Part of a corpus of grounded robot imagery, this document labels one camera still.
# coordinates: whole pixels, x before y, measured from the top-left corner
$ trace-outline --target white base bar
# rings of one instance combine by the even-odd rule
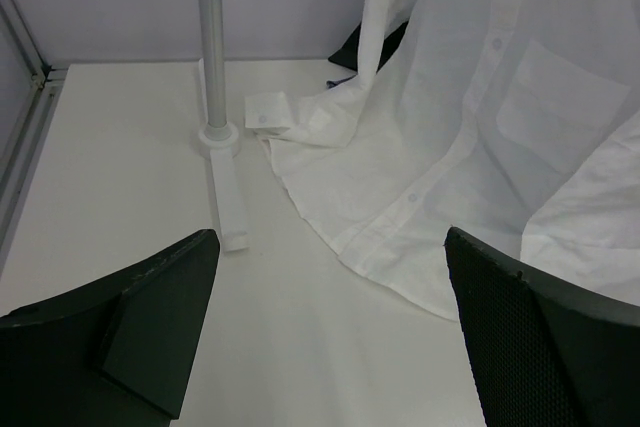
[[[220,237],[225,252],[249,247],[247,213],[240,194],[231,148],[211,149],[213,185],[216,189]]]

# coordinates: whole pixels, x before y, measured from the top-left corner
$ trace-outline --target pole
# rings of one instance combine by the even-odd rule
[[[225,99],[224,44],[222,38],[222,0],[198,0],[204,63],[204,89],[208,113],[205,134],[212,140],[231,135],[227,125]]]

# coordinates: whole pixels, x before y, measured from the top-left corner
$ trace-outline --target white tabletop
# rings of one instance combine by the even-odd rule
[[[312,94],[325,61],[227,63],[245,95]],[[194,63],[74,65],[0,278],[0,315],[217,220]],[[298,216],[261,146],[236,158],[249,250],[220,260],[181,419],[200,426],[482,426],[460,326],[358,277]]]

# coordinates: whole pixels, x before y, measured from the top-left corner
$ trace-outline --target shirt pocket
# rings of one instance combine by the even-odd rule
[[[596,147],[629,91],[532,40],[498,113],[498,129],[554,170],[573,172]]]

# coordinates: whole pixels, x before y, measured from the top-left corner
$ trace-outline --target black object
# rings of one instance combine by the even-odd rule
[[[0,425],[156,427],[180,415],[220,246],[203,230],[0,318]]]
[[[404,37],[404,32],[405,30],[407,30],[408,23],[409,22],[407,21],[402,24],[391,34],[389,34],[389,36],[385,39],[384,44],[382,44],[382,53],[380,54],[380,64],[378,65],[378,70],[380,70],[384,66],[384,64],[387,63],[394,52],[398,49],[398,46],[400,45],[400,42]],[[329,57],[329,62],[356,72],[358,71],[358,45],[360,44],[360,29],[361,25],[359,25],[356,30],[353,31],[344,45],[340,47],[340,49],[336,53]]]
[[[640,307],[456,228],[445,247],[488,427],[640,425]]]

